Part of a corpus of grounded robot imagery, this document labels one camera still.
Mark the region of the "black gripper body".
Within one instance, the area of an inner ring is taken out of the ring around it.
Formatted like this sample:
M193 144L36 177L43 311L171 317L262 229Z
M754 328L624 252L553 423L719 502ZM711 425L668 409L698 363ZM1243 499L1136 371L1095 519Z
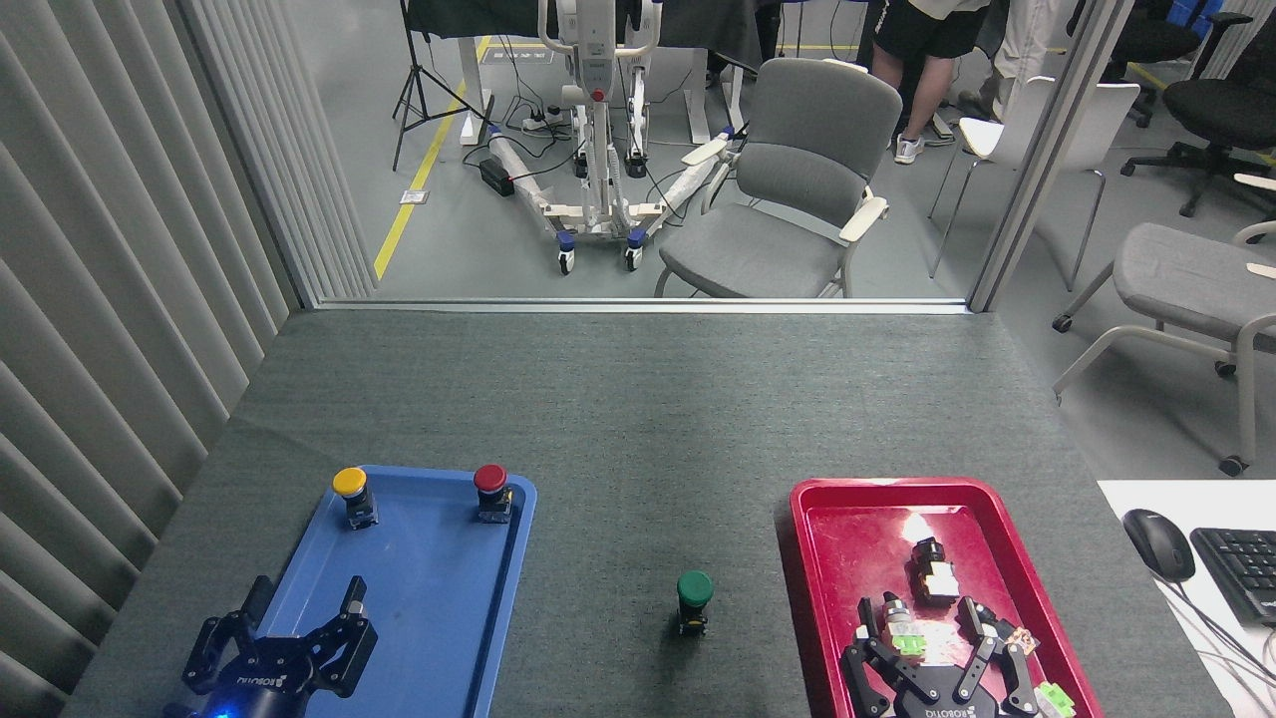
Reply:
M219 668L204 707L165 705L165 717L302 717L315 686L311 648L300 639L259 639L255 661L236 657Z
M892 701L896 717L1003 717L1000 705L984 687L963 698L952 690L901 689Z

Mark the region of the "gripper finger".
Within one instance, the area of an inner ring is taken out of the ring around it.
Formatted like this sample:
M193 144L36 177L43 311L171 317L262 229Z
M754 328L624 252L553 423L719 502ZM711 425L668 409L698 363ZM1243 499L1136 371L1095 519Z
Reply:
M232 610L223 617L205 619L182 670L182 682L191 692L197 695L211 692L214 686L214 672L218 671L219 659L231 639L235 640L237 658L245 659L249 664L259 663L255 630L269 607L274 590L276 585L271 576L256 576L240 610Z
M366 590L365 578L352 576L337 616L304 636L302 657L311 668L306 692L350 698L356 690L378 641L362 604Z
M1037 715L1040 701L1035 698L1027 668L1027 656L1037 645L1034 636L1026 627L998 617L991 608L971 596L962 596L958 619L972 641L972 654L962 670L954 694L966 698L974 689L981 687L988 664L997 662L1005 690L1005 698L999 704L1003 714Z
M896 699L916 698L923 705L931 707L934 690L923 682L915 664L910 664L898 650L880 639L872 599L866 596L857 601L857 619L863 631L857 631L851 644L843 648L840 659L852 715L884 717L889 708L896 707L866 681L865 664L887 681L896 691Z

